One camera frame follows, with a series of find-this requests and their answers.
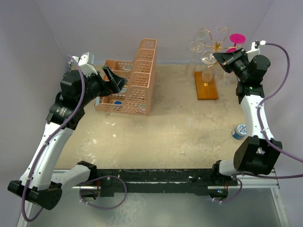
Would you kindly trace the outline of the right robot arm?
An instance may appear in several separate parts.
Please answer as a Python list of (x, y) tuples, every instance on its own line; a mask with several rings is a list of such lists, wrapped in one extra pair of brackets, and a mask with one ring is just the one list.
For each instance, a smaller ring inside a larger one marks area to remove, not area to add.
[(235, 52), (213, 54), (222, 69), (234, 73), (239, 79), (236, 96), (245, 114), (247, 137), (236, 150), (233, 160), (217, 161), (217, 168), (210, 174), (211, 181), (221, 185), (227, 176), (250, 173), (268, 175), (279, 158), (282, 143), (274, 139), (264, 110), (264, 91), (261, 84), (270, 66), (270, 60), (257, 54), (250, 60), (241, 48)]

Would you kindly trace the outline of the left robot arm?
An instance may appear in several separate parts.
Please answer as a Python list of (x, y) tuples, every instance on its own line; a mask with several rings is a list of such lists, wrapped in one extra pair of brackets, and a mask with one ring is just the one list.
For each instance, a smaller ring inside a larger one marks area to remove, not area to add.
[(97, 167), (85, 161), (64, 173), (53, 177), (58, 158), (81, 118), (84, 107), (96, 97), (106, 97), (121, 92), (127, 79), (116, 75), (108, 66), (102, 68), (107, 79), (99, 72), (81, 76), (78, 70), (64, 74), (61, 91), (50, 107), (45, 130), (35, 156), (19, 180), (11, 181), (8, 190), (46, 210), (52, 210), (59, 202), (63, 191), (82, 182), (93, 185), (97, 181)]

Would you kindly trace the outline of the clear round wine glass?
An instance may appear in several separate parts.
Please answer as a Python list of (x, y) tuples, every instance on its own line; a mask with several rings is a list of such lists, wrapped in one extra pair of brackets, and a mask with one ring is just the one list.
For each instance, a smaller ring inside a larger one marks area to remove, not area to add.
[(232, 74), (226, 72), (224, 69), (222, 69), (222, 72), (220, 73), (219, 79), (224, 84), (228, 85), (232, 82)]

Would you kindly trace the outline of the clear flute wine glass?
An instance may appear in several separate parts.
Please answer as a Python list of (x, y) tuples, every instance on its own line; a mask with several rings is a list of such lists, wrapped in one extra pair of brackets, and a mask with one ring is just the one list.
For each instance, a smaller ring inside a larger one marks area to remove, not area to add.
[(205, 65), (204, 69), (202, 70), (202, 81), (204, 87), (208, 86), (208, 83), (213, 79), (213, 66), (216, 65), (217, 61), (213, 57), (213, 50), (205, 50), (201, 55), (201, 61)]

